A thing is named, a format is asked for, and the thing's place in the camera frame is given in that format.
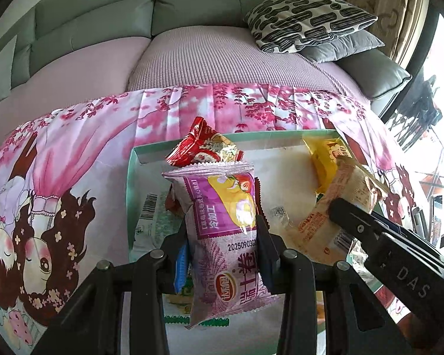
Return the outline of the orange beige bread snack bag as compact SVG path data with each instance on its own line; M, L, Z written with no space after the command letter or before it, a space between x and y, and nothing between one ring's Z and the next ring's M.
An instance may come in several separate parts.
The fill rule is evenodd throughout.
M355 159L341 156L337 171L321 200L297 227L287 229L293 247L310 260L333 265L345 260L357 233L354 208L370 214L389 191Z

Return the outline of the green white snack packet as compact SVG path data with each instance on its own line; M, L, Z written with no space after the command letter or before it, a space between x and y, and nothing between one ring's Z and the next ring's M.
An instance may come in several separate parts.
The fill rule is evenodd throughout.
M179 231L182 218L166 209L169 191L147 194L134 231L134 243L130 250L130 262L154 249L160 249L164 239Z

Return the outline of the pink swiss roll snack bag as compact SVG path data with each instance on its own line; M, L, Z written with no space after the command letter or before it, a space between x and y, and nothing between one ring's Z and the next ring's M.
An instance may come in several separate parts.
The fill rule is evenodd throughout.
M193 164L163 177L183 210L192 255L189 325L273 303L257 263L253 164Z

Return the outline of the clear bag round bun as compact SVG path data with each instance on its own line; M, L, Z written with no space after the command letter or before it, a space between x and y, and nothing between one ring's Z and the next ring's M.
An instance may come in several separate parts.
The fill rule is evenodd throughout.
M289 229L293 224L282 206L276 206L268 212L268 221L270 227L275 229Z

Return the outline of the yellow snack packet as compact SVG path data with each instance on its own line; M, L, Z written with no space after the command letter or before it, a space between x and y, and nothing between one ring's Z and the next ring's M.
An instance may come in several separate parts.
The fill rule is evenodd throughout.
M341 138L311 136L305 137L303 141L310 152L311 162L318 179L316 193L324 194L336 175L338 156L349 158L353 156Z

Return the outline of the green rimmed cardboard box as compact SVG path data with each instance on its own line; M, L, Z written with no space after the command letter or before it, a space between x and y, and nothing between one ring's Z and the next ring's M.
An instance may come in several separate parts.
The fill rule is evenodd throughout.
M307 216L314 205L314 174L301 132L248 132L231 135L253 164L260 180L260 201L265 212L282 206L294 220ZM269 232L281 236L278 229ZM317 352L326 353L324 298L316 293ZM278 354L285 297L257 310L229 317L229 326L208 325L186 329L167 324L169 354Z

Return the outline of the pink cartoon print blanket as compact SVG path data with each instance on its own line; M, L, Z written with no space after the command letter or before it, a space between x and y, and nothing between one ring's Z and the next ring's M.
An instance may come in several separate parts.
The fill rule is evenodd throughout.
M30 354L96 263L124 263L131 150L183 138L196 117L217 131L334 129L391 191L387 217L410 223L424 194L399 146L360 98L333 88L179 85L109 95L21 121L0 146L0 339Z

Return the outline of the red patterned snack packet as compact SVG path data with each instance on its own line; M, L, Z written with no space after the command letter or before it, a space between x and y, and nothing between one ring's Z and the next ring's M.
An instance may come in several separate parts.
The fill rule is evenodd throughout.
M170 166L185 167L190 164L237 162L244 152L226 136L215 131L207 121L196 116L188 134L166 157Z

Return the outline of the grey cushion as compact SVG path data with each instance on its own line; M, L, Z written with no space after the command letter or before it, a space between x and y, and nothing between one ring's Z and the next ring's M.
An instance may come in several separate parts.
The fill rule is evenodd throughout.
M335 62L383 46L385 44L379 38L367 30L359 30L336 38L330 43L307 46L300 51L300 54L312 63Z

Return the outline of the black white patterned cushion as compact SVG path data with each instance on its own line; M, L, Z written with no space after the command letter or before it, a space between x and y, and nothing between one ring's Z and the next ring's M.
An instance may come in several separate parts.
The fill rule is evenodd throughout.
M259 49L275 54L330 43L377 20L343 0L265 0L244 18Z

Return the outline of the grey sofa with pink cover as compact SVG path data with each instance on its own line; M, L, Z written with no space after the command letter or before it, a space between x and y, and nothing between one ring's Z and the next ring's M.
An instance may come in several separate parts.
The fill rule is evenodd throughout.
M373 49L317 62L261 52L244 16L265 0L14 0L1 19L0 146L42 114L126 90L274 83L345 93L375 113L410 75Z

